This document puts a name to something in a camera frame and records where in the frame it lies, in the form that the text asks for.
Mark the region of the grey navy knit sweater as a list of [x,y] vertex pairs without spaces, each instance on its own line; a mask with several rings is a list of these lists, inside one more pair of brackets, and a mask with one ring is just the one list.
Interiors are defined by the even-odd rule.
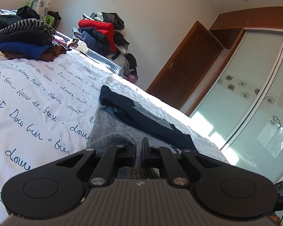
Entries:
[[148,138],[150,145],[167,147],[173,153],[180,153],[184,149],[194,152],[197,150],[190,135],[182,133],[165,119],[153,115],[138,102],[111,91],[108,86],[101,88],[99,101],[87,147],[102,153],[111,146],[129,143],[134,145],[135,163],[133,167],[121,168],[118,173],[120,177],[159,178],[156,169],[142,166],[144,137]]

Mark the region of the frosted glass wardrobe doors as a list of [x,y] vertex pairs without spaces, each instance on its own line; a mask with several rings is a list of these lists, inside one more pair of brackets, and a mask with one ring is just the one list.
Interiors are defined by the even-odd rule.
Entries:
[[231,165],[283,180],[283,30],[245,30],[190,119]]

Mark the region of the brown wooden door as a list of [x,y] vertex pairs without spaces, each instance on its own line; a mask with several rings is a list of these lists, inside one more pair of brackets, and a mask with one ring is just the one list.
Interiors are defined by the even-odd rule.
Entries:
[[181,109],[222,51],[220,42],[200,22],[195,22],[147,93]]

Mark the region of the white script-print bedsheet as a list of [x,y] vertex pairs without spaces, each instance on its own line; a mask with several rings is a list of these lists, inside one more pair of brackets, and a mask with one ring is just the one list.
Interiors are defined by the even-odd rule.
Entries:
[[0,223],[8,216],[1,201],[7,180],[87,146],[103,85],[189,134],[201,154],[226,160],[189,117],[85,56],[0,58]]

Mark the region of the dark navy jacket pile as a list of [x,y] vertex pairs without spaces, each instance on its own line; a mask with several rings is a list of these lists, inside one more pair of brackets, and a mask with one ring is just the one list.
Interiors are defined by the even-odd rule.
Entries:
[[79,28],[78,31],[82,34],[83,41],[89,49],[102,56],[107,56],[111,53],[111,44],[103,33],[93,27]]

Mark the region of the brown folded garment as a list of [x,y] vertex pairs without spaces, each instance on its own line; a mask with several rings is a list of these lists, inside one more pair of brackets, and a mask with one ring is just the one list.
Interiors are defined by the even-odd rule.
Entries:
[[[61,45],[54,45],[51,49],[46,50],[43,54],[41,54],[39,60],[45,61],[45,62],[53,62],[57,56],[61,54],[65,54],[65,53],[66,53],[65,47]],[[18,53],[11,53],[11,52],[5,52],[4,54],[6,55],[7,59],[10,59],[10,60],[20,59],[20,58],[36,60],[36,58],[27,56],[25,54],[18,54]]]

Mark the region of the red puffer jacket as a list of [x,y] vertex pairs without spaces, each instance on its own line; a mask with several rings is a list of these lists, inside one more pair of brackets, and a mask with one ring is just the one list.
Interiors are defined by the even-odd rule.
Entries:
[[110,43],[110,49],[111,52],[115,53],[116,52],[116,46],[114,43],[114,27],[113,24],[107,23],[107,22],[99,22],[99,21],[93,21],[89,19],[81,19],[78,22],[78,27],[79,28],[88,28],[88,27],[93,27],[100,33],[102,33],[109,41]]

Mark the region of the blue folded garment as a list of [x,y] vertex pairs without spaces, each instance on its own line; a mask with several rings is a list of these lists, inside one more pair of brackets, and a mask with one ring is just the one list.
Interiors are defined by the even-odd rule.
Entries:
[[24,54],[33,59],[40,59],[41,55],[48,49],[51,49],[52,45],[34,45],[23,42],[2,42],[0,43],[0,51],[2,53],[17,53]]

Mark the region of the wooden overhead cabinet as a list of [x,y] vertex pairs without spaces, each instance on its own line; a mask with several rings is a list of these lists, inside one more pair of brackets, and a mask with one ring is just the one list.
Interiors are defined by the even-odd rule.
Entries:
[[209,31],[228,50],[242,29],[283,29],[283,7],[262,7],[219,14]]

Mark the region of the black folded garment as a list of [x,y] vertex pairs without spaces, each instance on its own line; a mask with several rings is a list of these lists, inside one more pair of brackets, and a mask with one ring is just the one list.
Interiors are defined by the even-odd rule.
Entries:
[[45,31],[23,30],[9,35],[0,35],[0,43],[3,42],[22,42],[38,46],[51,45],[53,36]]

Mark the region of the green plastic chair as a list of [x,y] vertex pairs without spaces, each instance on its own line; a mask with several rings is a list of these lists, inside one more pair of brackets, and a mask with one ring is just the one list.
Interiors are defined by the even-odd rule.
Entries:
[[29,6],[37,12],[41,21],[46,22],[50,26],[53,26],[55,19],[48,14],[49,5],[50,1],[48,0],[38,1],[37,3],[31,1],[29,3]]

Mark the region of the zebra striped garment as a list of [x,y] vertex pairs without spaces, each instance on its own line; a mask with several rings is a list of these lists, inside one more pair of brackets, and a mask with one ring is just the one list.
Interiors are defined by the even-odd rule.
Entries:
[[25,30],[43,31],[47,33],[49,36],[53,36],[55,34],[55,29],[50,25],[48,25],[46,22],[34,18],[29,18],[18,21],[4,29],[1,29],[0,35],[9,35],[14,32],[25,31]]

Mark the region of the floral print pillow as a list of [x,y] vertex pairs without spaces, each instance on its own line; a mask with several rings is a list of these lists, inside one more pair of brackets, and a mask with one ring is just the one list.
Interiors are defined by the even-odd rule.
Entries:
[[45,21],[52,0],[34,0],[32,8],[39,14],[40,20]]

